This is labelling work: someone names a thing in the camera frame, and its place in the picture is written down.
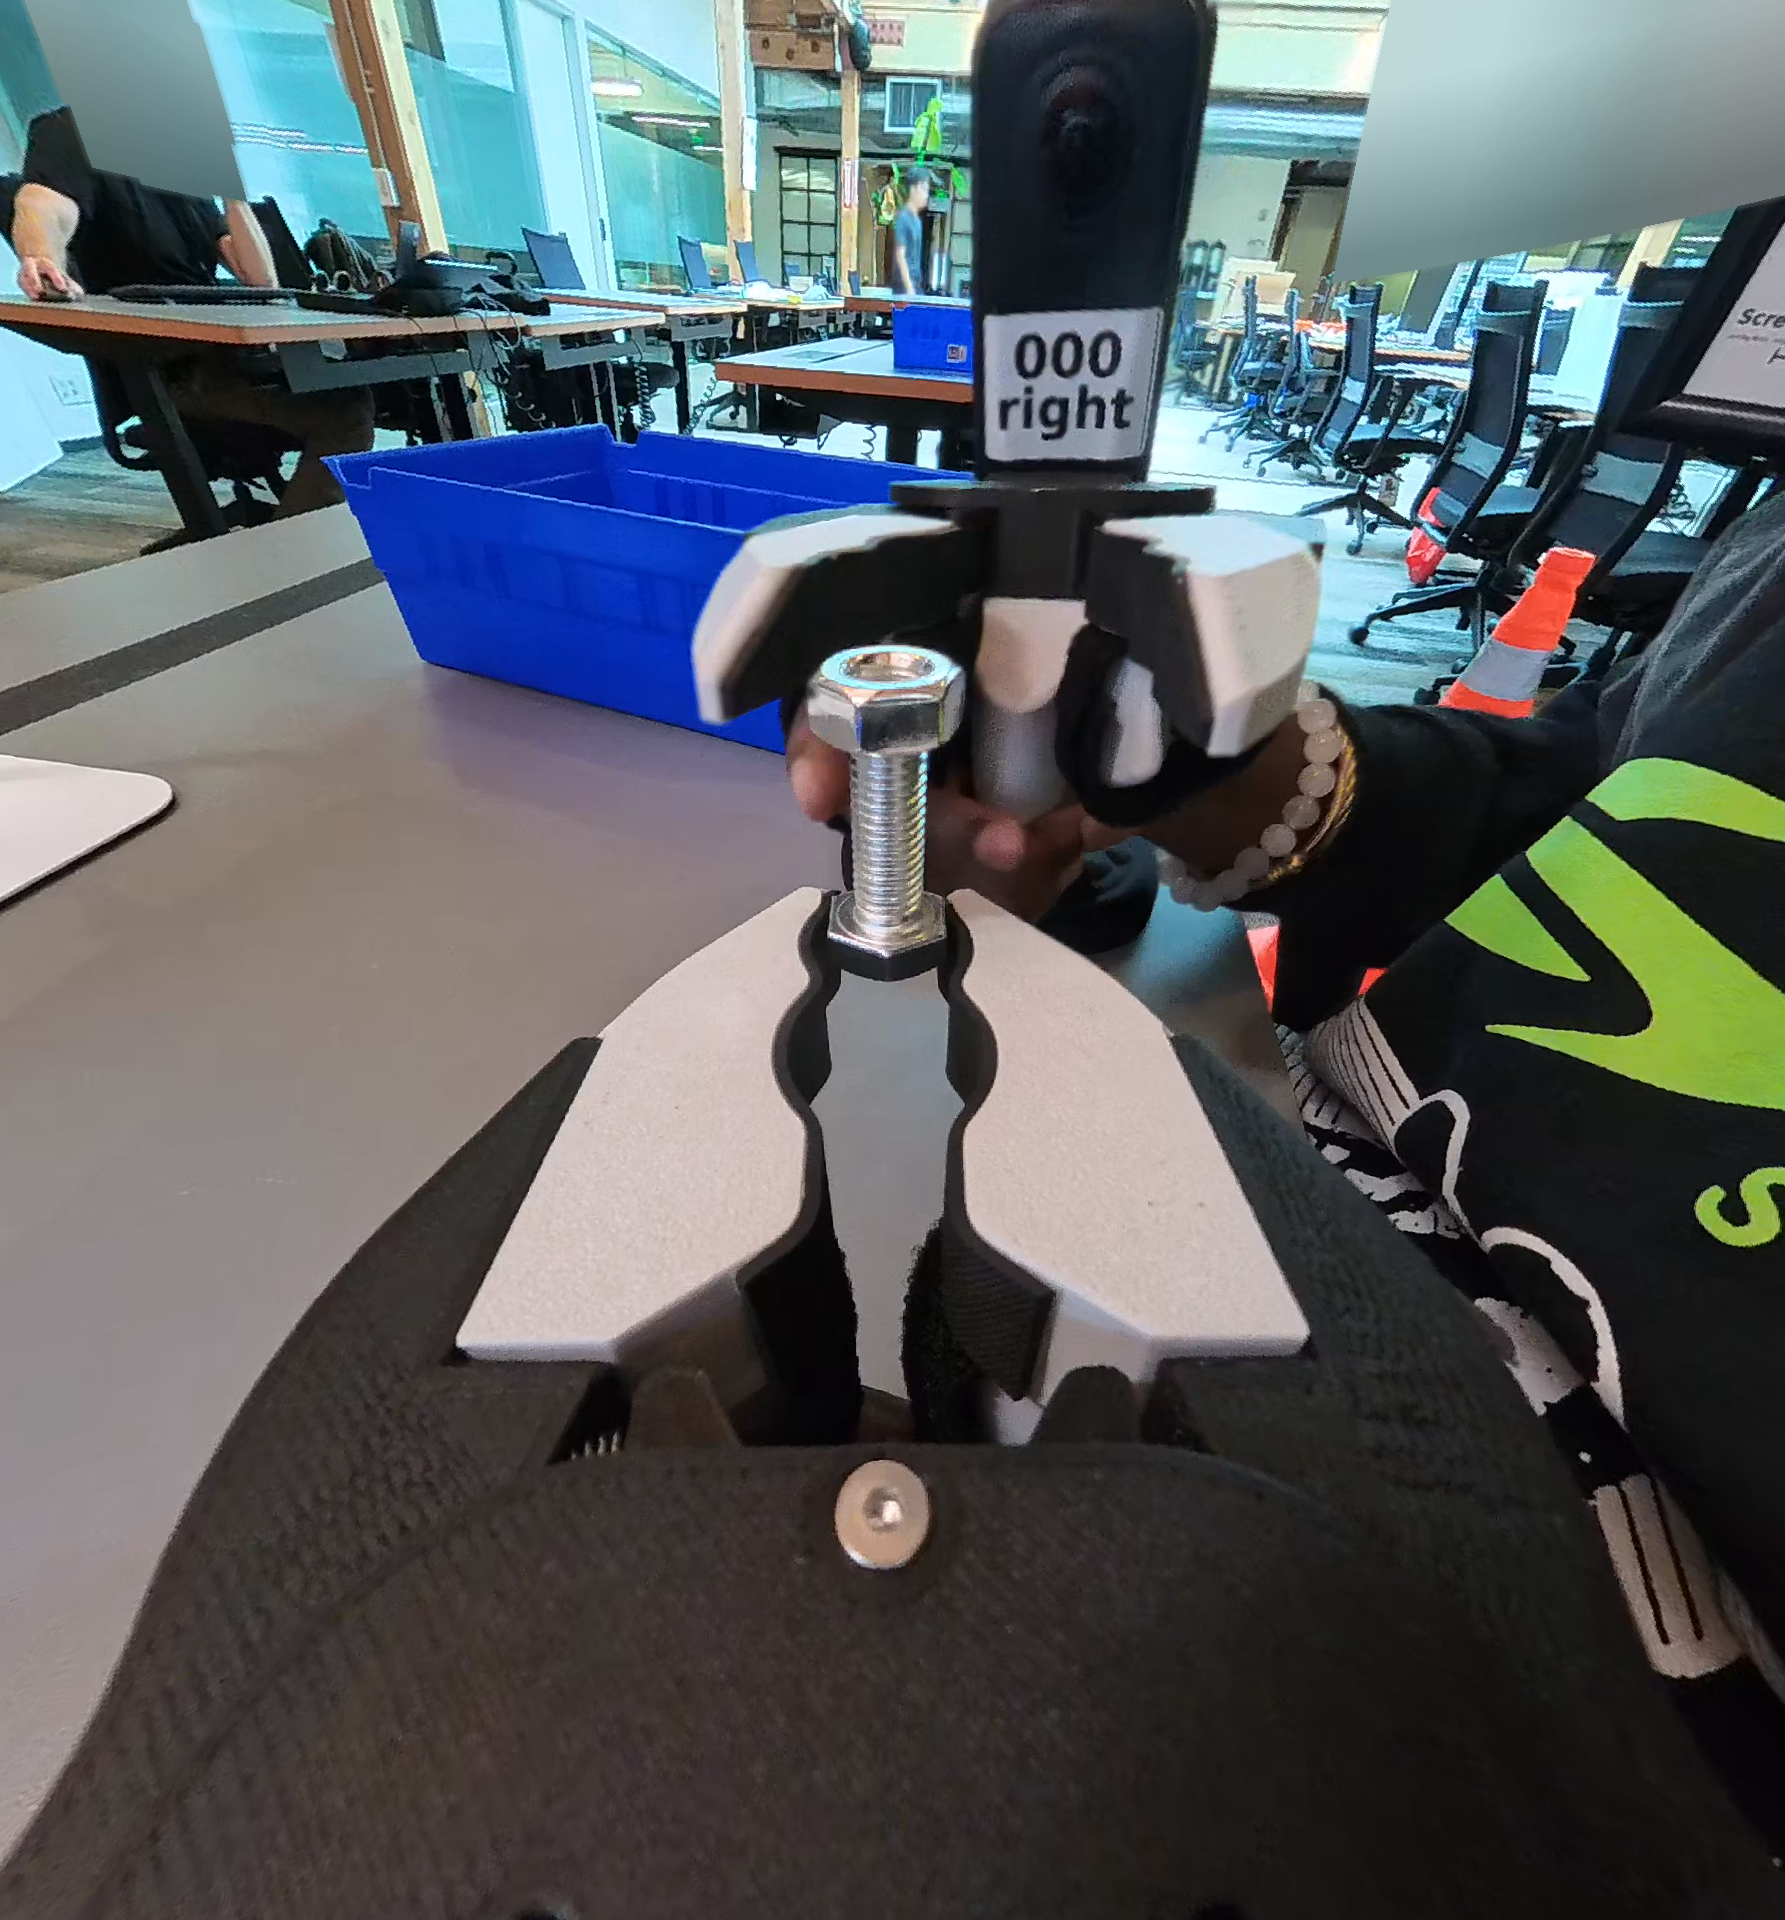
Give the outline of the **steel hex bolt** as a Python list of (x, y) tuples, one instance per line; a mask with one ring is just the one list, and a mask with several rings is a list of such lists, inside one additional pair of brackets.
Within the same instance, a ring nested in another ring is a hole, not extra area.
[(928, 889), (928, 754), (851, 759), (851, 883), (831, 893), (828, 950), (873, 982), (939, 970), (947, 904)]

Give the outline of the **person's right forearm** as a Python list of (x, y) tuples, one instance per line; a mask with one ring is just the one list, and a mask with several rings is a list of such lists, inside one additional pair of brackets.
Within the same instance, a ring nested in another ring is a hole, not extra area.
[(1357, 791), (1251, 904), (1276, 918), (1272, 1022), (1313, 1030), (1363, 970), (1393, 966), (1433, 923), (1528, 849), (1609, 762), (1625, 692), (1560, 692), (1537, 715), (1456, 704), (1343, 704)]

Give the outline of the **wood-topped office desk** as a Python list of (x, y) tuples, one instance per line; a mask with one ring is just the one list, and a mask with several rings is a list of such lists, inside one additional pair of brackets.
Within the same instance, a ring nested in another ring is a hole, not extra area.
[(951, 371), (905, 371), (892, 343), (831, 332), (770, 355), (730, 355), (712, 371), (720, 386), (753, 401), (759, 435), (810, 440), (817, 419), (873, 427), (879, 432), (879, 459), (905, 470), (920, 466), (920, 440), (939, 435), (939, 466), (973, 470), (973, 384)]
[(448, 313), (412, 317), (378, 311), (312, 311), (312, 307), (134, 307), (116, 293), (98, 298), (25, 298), (0, 293), (0, 331), (111, 365), (133, 395), (147, 440), (162, 459), (162, 477), (184, 517), (184, 542), (206, 542), (232, 527), (206, 470), (173, 409), (165, 366), (205, 348), (269, 355), (284, 390), (375, 390), (375, 386), (427, 386), (436, 401), (442, 440), (483, 435), (479, 379), (510, 366), (515, 348), (539, 348), (549, 371), (626, 365), (629, 339), (666, 326), (666, 311), (638, 307), (550, 307), (549, 317), (528, 313)]

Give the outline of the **blue plastic bin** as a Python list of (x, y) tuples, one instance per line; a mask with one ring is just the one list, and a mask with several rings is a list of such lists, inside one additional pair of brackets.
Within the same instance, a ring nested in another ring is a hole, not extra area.
[(936, 473), (714, 435), (556, 427), (329, 459), (415, 654), (448, 671), (782, 749), (780, 704), (708, 725), (690, 623), (775, 517), (887, 507)]
[(979, 317), (967, 298), (897, 298), (892, 356), (909, 379), (979, 379)]

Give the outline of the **black white patterned pants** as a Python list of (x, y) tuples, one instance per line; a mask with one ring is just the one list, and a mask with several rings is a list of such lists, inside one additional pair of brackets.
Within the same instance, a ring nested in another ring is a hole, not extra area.
[(1523, 1404), (1588, 1499), (1637, 1643), (1694, 1730), (1696, 1756), (1785, 1874), (1785, 1666), (1738, 1580), (1711, 1563), (1671, 1484), (1601, 1400), (1609, 1363), (1578, 1367), (1523, 1309), (1502, 1251), (1552, 1262), (1523, 1228), (1471, 1228), (1456, 1166), (1471, 1131), (1463, 1095), (1417, 1095), (1363, 1008), (1323, 1030), (1276, 1030), (1313, 1148), (1471, 1300)]

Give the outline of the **row of black office chairs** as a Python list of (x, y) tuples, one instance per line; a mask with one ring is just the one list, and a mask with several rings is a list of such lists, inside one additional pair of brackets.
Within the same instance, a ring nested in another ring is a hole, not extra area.
[(1542, 280), (1494, 287), (1481, 307), (1478, 355), (1467, 386), (1456, 390), (1451, 432), (1441, 444), (1405, 435), (1407, 407), (1441, 384), (1441, 366), (1405, 379), (1396, 366), (1374, 366), (1367, 401), (1359, 407), (1357, 435), (1329, 455), (1336, 470), (1359, 477), (1359, 495), (1318, 502), (1313, 517), (1343, 507), (1357, 533), (1374, 507), (1367, 486), (1377, 470), (1433, 450), (1428, 490), (1441, 490), (1441, 517), (1456, 533), (1433, 585), (1407, 585), (1387, 605), (1367, 609), (1343, 645), (1363, 650), (1377, 623), (1407, 612), (1456, 612), (1471, 632), (1471, 654), (1494, 632), (1502, 612), (1523, 596), (1532, 565), (1552, 545), (1578, 545), (1596, 556), (1578, 596), (1578, 620), (1606, 629), (1594, 671), (1601, 671), (1619, 639), (1653, 639), (1673, 596), (1694, 581), (1709, 542), (1687, 533), (1653, 533), (1684, 473), (1684, 450), (1671, 440), (1646, 440), (1619, 427), (1664, 331), (1694, 291), (1696, 267), (1646, 267), (1625, 298), (1609, 298), (1617, 332), (1606, 386), (1594, 418), (1560, 419), (1537, 444), (1528, 477), (1514, 486), (1511, 470), (1528, 432), (1528, 371), (1532, 332), (1542, 331)]

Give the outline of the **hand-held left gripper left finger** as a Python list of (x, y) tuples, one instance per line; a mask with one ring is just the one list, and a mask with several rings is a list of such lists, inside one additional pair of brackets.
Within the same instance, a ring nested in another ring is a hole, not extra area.
[(589, 1067), (454, 1335), (629, 1389), (702, 1367), (730, 1415), (860, 1415), (855, 1294), (812, 1111), (831, 1073), (823, 889), (662, 970)]

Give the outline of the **black honeycomb wrist rest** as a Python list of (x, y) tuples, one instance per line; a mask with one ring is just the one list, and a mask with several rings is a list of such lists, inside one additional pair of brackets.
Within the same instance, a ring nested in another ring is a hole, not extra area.
[(1083, 956), (1107, 956), (1141, 943), (1161, 901), (1161, 863), (1150, 842), (1083, 849), (1081, 874), (1039, 915), (1039, 933)]

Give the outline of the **green hanging plant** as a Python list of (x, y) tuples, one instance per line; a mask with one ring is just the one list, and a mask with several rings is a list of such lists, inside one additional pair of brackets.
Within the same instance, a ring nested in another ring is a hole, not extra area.
[(920, 209), (973, 198), (973, 172), (947, 155), (947, 90), (936, 90), (909, 126), (905, 155), (905, 198), (920, 193)]

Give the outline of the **person's right hand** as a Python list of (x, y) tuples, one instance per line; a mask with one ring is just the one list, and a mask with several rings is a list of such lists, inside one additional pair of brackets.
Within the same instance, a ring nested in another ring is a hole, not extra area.
[(1276, 733), (1197, 791), (1185, 806), (1141, 828), (1107, 828), (1081, 802), (1065, 802), (1037, 824), (987, 806), (951, 782), (928, 790), (928, 883), (939, 893), (979, 889), (1017, 918), (1039, 918), (1081, 874), (1089, 849), (1141, 836), (1201, 874), (1218, 874), (1237, 849), (1259, 846), (1263, 828), (1280, 824), (1306, 768), (1306, 733), (1280, 719)]

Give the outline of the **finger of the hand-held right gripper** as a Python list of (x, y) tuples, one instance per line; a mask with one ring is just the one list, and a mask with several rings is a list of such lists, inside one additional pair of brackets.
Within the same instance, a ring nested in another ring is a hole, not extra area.
[(843, 650), (928, 632), (984, 592), (984, 533), (925, 511), (828, 511), (753, 527), (690, 629), (708, 725), (810, 692)]
[(1318, 605), (1323, 556), (1266, 517), (1118, 517), (1089, 542), (1089, 623), (1201, 754), (1247, 754), (1296, 712)]

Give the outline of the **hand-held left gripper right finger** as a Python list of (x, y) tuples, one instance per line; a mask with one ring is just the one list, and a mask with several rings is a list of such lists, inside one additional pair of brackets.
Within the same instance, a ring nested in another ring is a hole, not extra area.
[(947, 901), (944, 1215), (905, 1294), (925, 1443), (1025, 1443), (1081, 1373), (1291, 1361), (1313, 1322), (1182, 1039), (1003, 904)]

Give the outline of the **steel hex nut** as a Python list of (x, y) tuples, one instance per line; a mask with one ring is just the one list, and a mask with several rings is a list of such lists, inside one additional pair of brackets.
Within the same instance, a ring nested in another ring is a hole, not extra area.
[(860, 754), (936, 754), (944, 749), (967, 704), (967, 671), (920, 645), (860, 645), (831, 654), (810, 681), (810, 732)]

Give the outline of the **white poster stand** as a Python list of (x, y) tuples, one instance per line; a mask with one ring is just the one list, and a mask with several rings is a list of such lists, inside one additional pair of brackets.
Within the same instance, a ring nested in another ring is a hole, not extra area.
[(173, 790), (154, 776), (0, 754), (0, 911), (168, 806)]

